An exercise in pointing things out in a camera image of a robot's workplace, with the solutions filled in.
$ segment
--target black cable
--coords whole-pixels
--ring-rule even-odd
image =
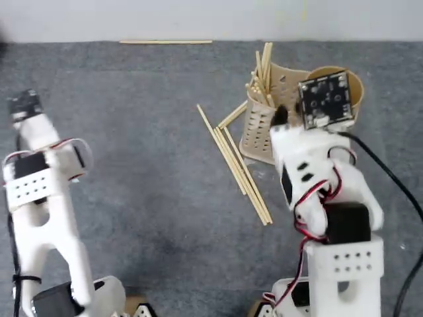
[[[21,140],[20,134],[17,133],[16,137],[16,151],[21,149]],[[29,280],[41,283],[41,278],[31,275],[21,275],[20,274],[20,262],[19,262],[19,253],[18,246],[16,243],[15,236],[15,224],[13,223],[13,217],[9,210],[9,205],[7,204],[7,192],[6,189],[3,190],[3,199],[5,202],[5,209],[7,212],[7,230],[9,232],[9,240],[11,243],[11,252],[13,259],[13,267],[15,269],[15,274],[13,275],[13,283],[15,284],[15,303],[13,305],[13,317],[19,317],[20,310],[20,298],[22,295],[22,281]]]
[[[423,209],[421,208],[420,204],[417,202],[417,199],[413,196],[413,194],[408,190],[408,188],[395,176],[395,174],[385,165],[384,162],[362,141],[359,137],[348,133],[348,132],[337,132],[337,134],[347,137],[353,141],[355,141],[376,163],[379,165],[383,171],[385,171],[388,176],[396,183],[396,185],[403,191],[405,196],[411,201],[411,204],[416,209],[420,219],[423,222]],[[403,307],[403,302],[405,299],[405,295],[407,294],[408,290],[410,289],[411,283],[413,282],[414,278],[416,277],[418,271],[423,266],[423,251],[420,253],[420,256],[413,266],[411,272],[408,274],[407,278],[403,286],[401,287],[400,293],[397,297],[397,302],[395,303],[393,317],[399,317],[401,314],[401,308]]]
[[[5,207],[7,212],[7,230],[9,231],[9,240],[11,243],[11,251],[12,251],[12,259],[13,259],[13,267],[15,269],[15,275],[20,275],[20,264],[19,264],[19,255],[18,255],[18,247],[16,244],[15,238],[15,226],[13,224],[12,214],[9,211],[9,206],[7,205],[7,193],[6,190],[3,190],[3,197],[5,200]],[[22,291],[22,283],[20,281],[14,281],[15,283],[15,304],[13,308],[13,316],[19,317],[19,308],[20,308],[20,294]]]

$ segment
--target wooden stick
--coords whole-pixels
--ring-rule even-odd
[[[267,55],[267,47],[268,47],[268,45],[269,45],[269,43],[264,43],[263,55],[262,55],[262,68],[263,68],[263,71],[264,71],[264,66],[265,66],[265,61],[266,61],[266,55]]]
[[[241,156],[241,154],[240,154],[240,152],[239,152],[239,150],[238,150],[235,142],[233,141],[233,138],[232,138],[229,130],[227,129],[227,127],[223,127],[223,130],[224,130],[224,132],[225,132],[225,134],[226,134],[226,136],[227,136],[227,138],[228,138],[228,140],[229,140],[229,142],[230,142],[230,144],[231,144],[231,146],[232,146],[235,154],[237,155],[238,160],[241,163],[241,166],[243,167],[244,172],[247,175],[247,178],[249,179],[250,184],[251,184],[251,186],[252,186],[255,194],[257,195],[257,198],[258,198],[259,202],[261,203],[261,205],[263,207],[263,210],[264,210],[264,212],[266,214],[267,221],[269,223],[273,223],[272,217],[270,216],[270,213],[269,213],[269,210],[267,209],[267,206],[264,203],[264,200],[263,200],[263,198],[262,198],[262,196],[261,196],[261,194],[260,194],[260,192],[259,192],[259,190],[258,190],[258,188],[256,186],[256,183],[254,182],[254,179],[252,178],[252,176],[250,174],[250,171],[248,170],[247,166],[245,165],[244,160],[243,160],[243,157]]]
[[[270,78],[271,78],[270,73],[271,73],[271,71],[272,71],[272,62],[269,59],[269,70],[268,70],[267,75],[266,75],[266,84],[265,84],[266,93],[268,93],[268,94],[270,94]]]
[[[233,177],[234,177],[234,178],[236,179],[236,181],[238,182],[238,186],[239,186],[239,188],[241,189],[241,191],[242,191],[243,195],[245,195],[245,194],[246,194],[246,191],[245,191],[245,190],[244,190],[244,188],[242,187],[241,183],[238,181],[238,179],[237,179],[237,177],[236,177],[236,175],[235,175],[235,171],[231,168],[231,165],[229,164],[229,159],[225,156],[225,152],[223,151],[223,147],[221,146],[221,144],[220,144],[220,142],[219,142],[219,139],[217,138],[216,134],[214,133],[213,128],[212,128],[212,126],[210,125],[209,120],[207,119],[206,115],[204,114],[204,111],[201,109],[201,106],[200,106],[199,104],[197,104],[197,109],[198,109],[198,111],[199,111],[199,113],[200,113],[201,117],[203,118],[204,123],[206,124],[207,129],[209,130],[209,132],[210,132],[211,136],[213,137],[213,140],[216,142],[217,147],[219,147],[219,150],[220,150],[220,152],[222,153],[223,158],[226,160],[226,163],[228,164],[229,169],[231,169],[232,174],[233,174]]]
[[[121,44],[211,44],[213,41],[211,40],[201,40],[201,41],[120,41]]]
[[[267,83],[267,77],[270,75],[270,60],[272,57],[272,47],[273,43],[267,43],[268,45],[265,47],[266,50],[266,59],[264,60],[264,63],[262,64],[263,68],[263,80]]]
[[[263,104],[263,105],[265,105],[265,106],[269,106],[269,104],[268,104],[268,102],[267,102],[267,99],[266,99],[266,97],[265,97],[265,94],[262,94],[261,90],[257,92],[257,97],[258,97],[258,98],[257,98],[257,99],[258,99],[258,101],[259,101],[261,104]]]
[[[266,96],[266,89],[263,86],[263,83],[260,81],[260,79],[256,76],[254,77],[254,83],[257,84],[257,87],[261,90],[262,94]]]
[[[233,120],[238,118],[238,116],[247,109],[247,102],[247,100],[244,101],[242,104],[239,105],[238,108],[233,110],[225,119],[222,120],[221,123],[219,123],[218,127],[222,129],[223,127],[229,125]]]
[[[238,171],[237,167],[233,164],[230,153],[226,149],[224,140],[220,137],[220,135],[217,132],[218,129],[219,128],[216,127],[213,130],[213,132],[215,133],[215,136],[217,138],[217,142],[219,143],[218,147],[219,147],[220,151],[222,152],[222,155],[225,158],[226,163],[229,166],[229,169],[231,170],[234,179],[237,181],[239,189],[241,190],[243,195],[246,195],[247,192],[245,191],[245,187],[244,187],[243,181],[241,180],[241,176],[239,175],[239,171]]]
[[[263,80],[263,69],[262,69],[262,60],[260,59],[260,52],[256,51],[256,63],[257,63],[257,75],[258,78]]]
[[[269,103],[269,106],[271,106],[271,107],[273,107],[273,108],[276,108],[276,106],[275,106],[275,102],[273,101],[273,98],[272,98],[272,95],[271,95],[271,94],[268,94],[268,95],[267,95],[267,101],[268,101],[268,103]]]
[[[220,129],[217,127],[215,129],[216,135],[218,138],[220,138],[221,140],[221,144],[223,145],[223,147],[225,147],[232,163],[234,166],[236,166],[238,173],[239,173],[239,177],[241,178],[241,182],[244,185],[244,189],[246,190],[252,205],[254,206],[254,208],[256,209],[257,215],[260,218],[260,220],[262,221],[263,225],[267,225],[267,218],[266,215],[263,212],[262,206],[259,202],[259,200],[257,199],[257,197],[255,196],[251,185],[249,184],[249,181],[247,180],[247,177],[245,177],[243,170],[241,168],[241,166],[239,165],[239,163],[237,162],[237,159],[235,158],[235,155],[233,154],[233,152],[231,151],[231,148],[229,147],[229,145],[226,142],[225,137],[223,136],[222,132],[220,131]]]

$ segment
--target gray carpet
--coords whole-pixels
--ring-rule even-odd
[[[128,293],[147,295],[159,316],[246,316],[263,290],[291,277],[300,236],[291,227],[276,172],[250,170],[274,225],[263,227],[195,108],[217,124],[245,99],[263,43],[121,46],[115,43],[10,45],[0,59],[0,100],[35,88],[63,137],[83,137],[95,169],[72,186],[81,238],[96,278],[113,274]],[[423,203],[423,44],[275,43],[280,65],[341,65],[365,85],[355,132]],[[0,108],[0,153],[14,133]],[[230,128],[242,134],[242,120]],[[385,210],[383,316],[423,246],[422,224],[404,195],[359,149],[359,167]],[[12,265],[0,228],[0,310],[11,316]],[[69,279],[52,252],[44,287]],[[403,316],[423,313],[423,273]]]

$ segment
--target perforated pen holder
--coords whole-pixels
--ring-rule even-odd
[[[287,108],[288,122],[292,126],[301,124],[295,113],[295,103],[298,99],[298,82],[305,80],[308,75],[308,71],[289,69],[272,63],[270,94],[276,107]],[[269,129],[276,109],[251,98],[248,93],[247,98],[244,132],[239,150],[246,157],[274,164]]]

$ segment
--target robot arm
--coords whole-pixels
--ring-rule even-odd
[[[123,313],[125,292],[121,282],[115,277],[93,282],[87,251],[79,239],[69,192],[69,180],[85,173],[78,149],[71,139],[59,138],[33,90],[10,98],[9,110],[30,149],[12,153],[3,161],[25,314],[109,317]],[[58,249],[68,263],[71,282],[38,293],[37,278],[41,278],[52,248]]]
[[[275,316],[381,315],[383,241],[371,232],[382,227],[383,211],[355,167],[349,139],[320,129],[330,124],[342,130],[352,124],[346,76],[341,72],[299,83],[303,126],[290,127],[283,106],[271,122],[270,140],[286,202],[295,228],[306,236],[295,278],[277,281],[272,293],[264,294]],[[309,276],[301,279],[303,251]],[[343,293],[339,282],[349,282]],[[300,284],[307,289],[300,300],[307,303],[304,310],[294,299]]]
[[[315,236],[325,234],[328,221],[325,204],[358,202],[369,211],[370,227],[379,230],[383,212],[367,186],[346,137],[321,129],[289,128],[279,108],[270,138],[282,188],[295,218]]]

